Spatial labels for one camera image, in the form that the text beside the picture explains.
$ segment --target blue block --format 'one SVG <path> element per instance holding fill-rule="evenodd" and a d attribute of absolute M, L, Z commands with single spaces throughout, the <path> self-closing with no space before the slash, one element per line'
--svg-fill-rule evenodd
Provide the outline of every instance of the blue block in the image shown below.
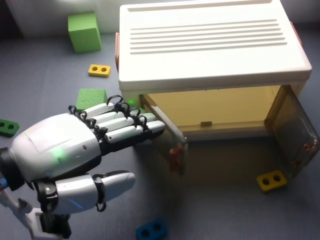
<path fill-rule="evenodd" d="M 160 240 L 164 238 L 167 233 L 166 223 L 160 218 L 135 230 L 137 240 Z"/>

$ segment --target back of robotic hand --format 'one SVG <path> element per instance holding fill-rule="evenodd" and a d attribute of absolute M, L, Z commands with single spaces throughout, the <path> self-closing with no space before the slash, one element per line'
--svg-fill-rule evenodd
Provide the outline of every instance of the back of robotic hand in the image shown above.
<path fill-rule="evenodd" d="M 120 98 L 113 103 L 111 99 Z M 33 125 L 0 149 L 0 190 L 12 191 L 27 183 L 36 189 L 41 210 L 69 215 L 106 202 L 130 189 L 131 172 L 119 170 L 90 176 L 102 156 L 163 133 L 165 125 L 152 113 L 130 109 L 119 95 L 77 113 L 49 117 Z"/>

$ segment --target open door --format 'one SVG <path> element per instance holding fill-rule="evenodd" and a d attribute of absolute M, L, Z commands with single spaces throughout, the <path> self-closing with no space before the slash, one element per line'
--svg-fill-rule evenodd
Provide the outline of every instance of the open door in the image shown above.
<path fill-rule="evenodd" d="M 147 94 L 141 95 L 140 101 L 143 109 L 165 124 L 163 134 L 153 139 L 153 144 L 168 160 L 170 170 L 183 175 L 187 165 L 187 138 Z"/>
<path fill-rule="evenodd" d="M 289 85 L 281 86 L 264 122 L 291 177 L 319 150 L 319 137 Z"/>

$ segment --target green block with two holes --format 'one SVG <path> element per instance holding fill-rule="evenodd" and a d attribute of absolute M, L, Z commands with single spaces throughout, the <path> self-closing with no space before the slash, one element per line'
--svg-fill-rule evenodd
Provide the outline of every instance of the green block with two holes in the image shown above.
<path fill-rule="evenodd" d="M 0 135 L 13 137 L 19 130 L 20 126 L 14 121 L 0 119 Z"/>
<path fill-rule="evenodd" d="M 95 13 L 69 16 L 68 30 L 76 53 L 101 50 L 100 32 Z"/>
<path fill-rule="evenodd" d="M 107 100 L 108 98 L 105 89 L 81 88 L 76 100 L 76 112 L 79 113 L 95 105 L 106 103 Z"/>

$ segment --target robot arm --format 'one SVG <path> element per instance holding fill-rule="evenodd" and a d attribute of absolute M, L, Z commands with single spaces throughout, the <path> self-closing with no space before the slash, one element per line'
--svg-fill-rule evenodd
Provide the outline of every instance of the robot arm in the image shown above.
<path fill-rule="evenodd" d="M 69 106 L 70 113 L 38 122 L 18 135 L 11 148 L 0 149 L 0 203 L 13 211 L 33 238 L 44 233 L 49 239 L 68 238 L 70 214 L 95 206 L 102 212 L 107 201 L 134 185 L 135 175 L 124 170 L 87 174 L 102 156 L 164 131 L 165 124 L 152 113 L 130 109 L 122 97 L 110 102 L 117 97 L 80 113 Z M 5 188 L 14 191 L 24 183 L 37 191 L 41 210 L 9 198 Z M 35 216 L 40 216 L 42 233 L 34 227 Z"/>

